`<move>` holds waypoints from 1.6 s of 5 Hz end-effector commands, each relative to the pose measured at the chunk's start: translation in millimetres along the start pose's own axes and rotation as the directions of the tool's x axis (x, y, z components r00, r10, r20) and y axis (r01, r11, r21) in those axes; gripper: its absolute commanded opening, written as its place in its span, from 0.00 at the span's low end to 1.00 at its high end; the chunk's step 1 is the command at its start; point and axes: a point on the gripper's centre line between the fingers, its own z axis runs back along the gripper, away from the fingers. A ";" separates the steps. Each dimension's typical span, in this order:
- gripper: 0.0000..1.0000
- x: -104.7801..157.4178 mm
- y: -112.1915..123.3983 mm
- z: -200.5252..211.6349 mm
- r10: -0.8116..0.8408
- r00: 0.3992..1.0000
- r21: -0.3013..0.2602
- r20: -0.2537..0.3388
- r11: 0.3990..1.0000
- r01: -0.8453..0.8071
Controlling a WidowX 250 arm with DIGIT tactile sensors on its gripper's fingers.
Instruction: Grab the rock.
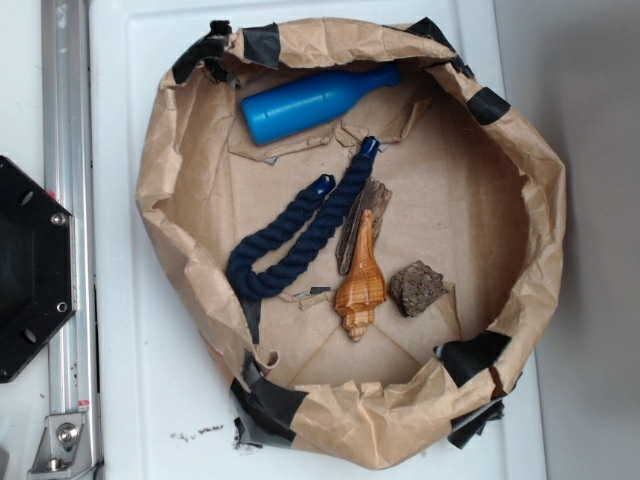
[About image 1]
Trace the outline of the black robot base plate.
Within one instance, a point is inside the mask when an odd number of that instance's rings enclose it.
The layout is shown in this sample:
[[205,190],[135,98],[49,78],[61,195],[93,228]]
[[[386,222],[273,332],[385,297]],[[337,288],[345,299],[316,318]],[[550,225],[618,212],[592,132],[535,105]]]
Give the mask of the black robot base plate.
[[13,381],[75,312],[73,216],[1,158],[1,382]]

